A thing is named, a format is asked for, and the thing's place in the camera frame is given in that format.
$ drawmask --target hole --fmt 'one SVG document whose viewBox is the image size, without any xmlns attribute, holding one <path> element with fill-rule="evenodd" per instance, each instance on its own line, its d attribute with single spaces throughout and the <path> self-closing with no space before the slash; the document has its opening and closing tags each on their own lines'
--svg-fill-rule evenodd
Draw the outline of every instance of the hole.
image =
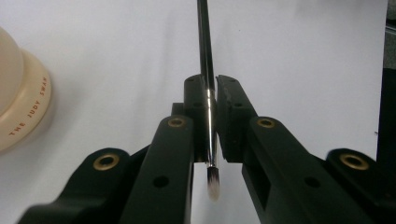
<svg viewBox="0 0 396 224">
<path fill-rule="evenodd" d="M 320 187 L 320 182 L 314 177 L 311 177 L 311 176 L 306 177 L 304 179 L 304 181 L 305 181 L 305 184 L 311 188 L 317 189 Z"/>
<path fill-rule="evenodd" d="M 102 158 L 101 160 L 99 160 L 99 163 L 100 163 L 101 165 L 109 165 L 109 164 L 111 164 L 113 161 L 114 161 L 114 158 L 112 158 L 112 157 L 105 157 L 105 158 Z"/>
<path fill-rule="evenodd" d="M 362 159 L 360 156 L 354 154 L 350 154 L 350 153 L 341 154 L 340 160 L 344 165 L 355 170 L 362 171 L 369 169 L 369 163 L 364 159 Z"/>
<path fill-rule="evenodd" d="M 152 184 L 156 188 L 161 189 L 161 188 L 166 187 L 169 184 L 169 179 L 168 179 L 168 177 L 166 177 L 164 175 L 158 176 L 152 181 Z"/>
<path fill-rule="evenodd" d="M 264 128 L 274 128 L 275 123 L 270 119 L 259 119 L 257 123 Z"/>
<path fill-rule="evenodd" d="M 106 171 L 115 167 L 120 161 L 120 157 L 114 153 L 107 153 L 98 157 L 93 162 L 93 168 L 98 171 Z"/>
<path fill-rule="evenodd" d="M 184 126 L 184 119 L 169 119 L 168 125 L 173 128 L 179 128 Z"/>
<path fill-rule="evenodd" d="M 194 106 L 194 107 L 201 107 L 202 104 L 201 104 L 201 103 L 194 103 L 193 106 Z"/>
<path fill-rule="evenodd" d="M 356 158 L 353 158 L 353 157 L 348 157 L 348 158 L 346 158 L 346 160 L 347 160 L 347 162 L 349 162 L 349 163 L 351 163 L 351 164 L 353 164 L 355 166 L 361 166 L 362 165 L 360 160 L 358 160 Z"/>
</svg>

